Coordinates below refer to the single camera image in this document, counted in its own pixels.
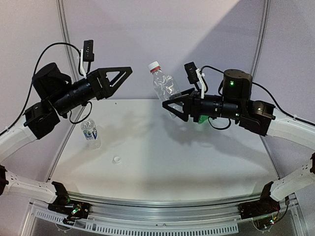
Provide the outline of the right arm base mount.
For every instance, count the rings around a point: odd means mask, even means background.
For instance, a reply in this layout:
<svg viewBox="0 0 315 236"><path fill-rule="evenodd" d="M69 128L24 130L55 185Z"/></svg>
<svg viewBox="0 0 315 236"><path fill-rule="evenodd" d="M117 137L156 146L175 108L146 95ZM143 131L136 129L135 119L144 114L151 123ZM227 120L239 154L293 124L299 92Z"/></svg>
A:
<svg viewBox="0 0 315 236"><path fill-rule="evenodd" d="M241 219L252 218L253 226L258 231L265 232L280 222L286 215L289 206L289 196L286 196L284 200L286 209L283 213L280 212L280 203L266 196L261 196L256 201L240 203L237 208Z"/></svg>

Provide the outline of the crushed clear bottle red label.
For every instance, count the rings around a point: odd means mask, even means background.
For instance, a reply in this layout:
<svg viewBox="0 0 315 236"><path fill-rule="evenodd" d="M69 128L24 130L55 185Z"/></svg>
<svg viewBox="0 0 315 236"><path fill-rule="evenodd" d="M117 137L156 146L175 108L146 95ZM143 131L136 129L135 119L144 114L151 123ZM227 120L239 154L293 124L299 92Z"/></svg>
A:
<svg viewBox="0 0 315 236"><path fill-rule="evenodd" d="M154 90L161 102L182 95L175 79L171 75L164 73L157 61L150 63L148 69L153 76Z"/></svg>

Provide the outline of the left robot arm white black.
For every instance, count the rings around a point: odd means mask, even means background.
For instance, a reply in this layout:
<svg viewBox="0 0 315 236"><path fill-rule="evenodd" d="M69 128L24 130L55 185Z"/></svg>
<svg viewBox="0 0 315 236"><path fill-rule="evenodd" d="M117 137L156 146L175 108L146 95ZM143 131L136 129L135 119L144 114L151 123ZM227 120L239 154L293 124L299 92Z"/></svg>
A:
<svg viewBox="0 0 315 236"><path fill-rule="evenodd" d="M60 122L68 112L78 106L86 106L90 100L111 97L132 74L129 66L98 68L83 79L72 82L52 62L32 77L32 85L41 101L27 108L17 123L0 137L0 160L4 161L20 148L40 140ZM40 183L19 177L0 168L0 193L33 198L54 204L62 213L70 213L73 202L64 185L59 182Z"/></svg>

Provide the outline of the clear labelled water bottle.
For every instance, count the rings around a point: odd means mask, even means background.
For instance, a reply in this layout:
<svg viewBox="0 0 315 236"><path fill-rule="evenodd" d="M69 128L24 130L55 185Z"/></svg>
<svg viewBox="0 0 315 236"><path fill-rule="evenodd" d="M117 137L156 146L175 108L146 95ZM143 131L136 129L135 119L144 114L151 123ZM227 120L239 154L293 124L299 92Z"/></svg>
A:
<svg viewBox="0 0 315 236"><path fill-rule="evenodd" d="M101 146L101 141L97 132L95 121L91 118L86 119L81 123L80 127L88 146L92 149L99 148Z"/></svg>

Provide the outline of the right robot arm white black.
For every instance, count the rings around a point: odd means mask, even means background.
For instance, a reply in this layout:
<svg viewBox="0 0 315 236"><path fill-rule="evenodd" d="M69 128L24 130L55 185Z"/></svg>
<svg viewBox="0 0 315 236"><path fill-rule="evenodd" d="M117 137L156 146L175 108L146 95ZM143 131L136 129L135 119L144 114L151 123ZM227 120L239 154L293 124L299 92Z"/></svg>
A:
<svg viewBox="0 0 315 236"><path fill-rule="evenodd" d="M204 88L185 90L162 103L163 108L183 121L192 118L199 122L207 119L226 118L260 136L282 138L304 147L315 148L315 125L284 112L277 103L252 101L252 76L238 69L223 72L218 95L206 95Z"/></svg>

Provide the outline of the white bottle cap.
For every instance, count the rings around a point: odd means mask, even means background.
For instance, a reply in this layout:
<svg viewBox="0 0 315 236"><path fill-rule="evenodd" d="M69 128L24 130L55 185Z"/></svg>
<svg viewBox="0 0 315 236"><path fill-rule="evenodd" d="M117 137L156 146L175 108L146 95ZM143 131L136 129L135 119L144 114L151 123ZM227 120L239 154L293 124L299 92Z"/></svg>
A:
<svg viewBox="0 0 315 236"><path fill-rule="evenodd" d="M121 163L122 159L119 156L114 156L112 162L114 164L119 164Z"/></svg>

